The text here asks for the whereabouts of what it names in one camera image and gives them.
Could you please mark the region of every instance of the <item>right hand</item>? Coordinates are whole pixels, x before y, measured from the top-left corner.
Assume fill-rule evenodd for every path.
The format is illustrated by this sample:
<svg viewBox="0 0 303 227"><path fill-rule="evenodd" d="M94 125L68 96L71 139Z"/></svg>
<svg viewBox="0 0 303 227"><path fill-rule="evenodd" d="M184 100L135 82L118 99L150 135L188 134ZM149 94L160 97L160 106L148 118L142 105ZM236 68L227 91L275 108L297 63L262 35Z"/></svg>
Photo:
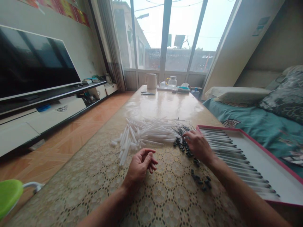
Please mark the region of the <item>right hand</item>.
<svg viewBox="0 0 303 227"><path fill-rule="evenodd" d="M188 131L182 136L186 137L185 141L187 142L191 153L205 165L211 164L218 159L207 140L200 132Z"/></svg>

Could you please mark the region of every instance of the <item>black tv screen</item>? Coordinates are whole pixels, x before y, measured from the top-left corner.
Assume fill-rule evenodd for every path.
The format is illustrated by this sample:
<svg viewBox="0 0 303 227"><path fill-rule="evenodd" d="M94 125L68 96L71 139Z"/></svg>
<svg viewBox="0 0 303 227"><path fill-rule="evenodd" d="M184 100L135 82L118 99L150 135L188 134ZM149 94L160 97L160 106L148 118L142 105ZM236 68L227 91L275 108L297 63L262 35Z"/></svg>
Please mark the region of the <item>black tv screen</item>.
<svg viewBox="0 0 303 227"><path fill-rule="evenodd" d="M0 100L80 81L63 41L0 26Z"/></svg>

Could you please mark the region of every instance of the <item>chair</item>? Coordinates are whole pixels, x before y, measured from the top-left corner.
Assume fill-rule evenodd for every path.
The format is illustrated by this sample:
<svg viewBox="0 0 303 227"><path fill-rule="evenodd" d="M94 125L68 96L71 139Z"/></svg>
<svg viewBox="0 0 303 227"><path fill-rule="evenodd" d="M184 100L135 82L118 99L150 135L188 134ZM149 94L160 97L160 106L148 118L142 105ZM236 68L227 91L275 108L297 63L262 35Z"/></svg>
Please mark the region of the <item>chair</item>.
<svg viewBox="0 0 303 227"><path fill-rule="evenodd" d="M22 184L21 181L14 179L0 181L0 221L15 207L24 188L35 187L33 193L36 194L43 186L38 182Z"/></svg>

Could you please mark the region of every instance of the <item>glass door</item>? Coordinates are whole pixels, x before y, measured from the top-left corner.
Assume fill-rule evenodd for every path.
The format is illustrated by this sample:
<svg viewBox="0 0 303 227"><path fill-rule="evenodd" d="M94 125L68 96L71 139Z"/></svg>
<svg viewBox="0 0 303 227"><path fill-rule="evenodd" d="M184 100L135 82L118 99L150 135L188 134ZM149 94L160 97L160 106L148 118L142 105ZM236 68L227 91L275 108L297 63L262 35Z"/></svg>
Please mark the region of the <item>glass door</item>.
<svg viewBox="0 0 303 227"><path fill-rule="evenodd" d="M235 2L112 0L122 64L133 75L127 79L137 89L146 73L202 86Z"/></svg>

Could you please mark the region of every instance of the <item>wooden floor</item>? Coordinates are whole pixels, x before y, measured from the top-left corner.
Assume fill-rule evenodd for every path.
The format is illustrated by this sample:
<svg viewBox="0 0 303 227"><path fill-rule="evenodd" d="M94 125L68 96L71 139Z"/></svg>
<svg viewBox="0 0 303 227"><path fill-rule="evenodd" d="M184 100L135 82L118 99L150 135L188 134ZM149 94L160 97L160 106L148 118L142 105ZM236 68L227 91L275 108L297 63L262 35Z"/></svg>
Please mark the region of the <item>wooden floor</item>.
<svg viewBox="0 0 303 227"><path fill-rule="evenodd" d="M49 137L45 144L28 154L0 161L0 181L18 179L23 183L48 180L107 122L134 92L117 93L101 102ZM7 222L33 195L26 189L17 206L0 225Z"/></svg>

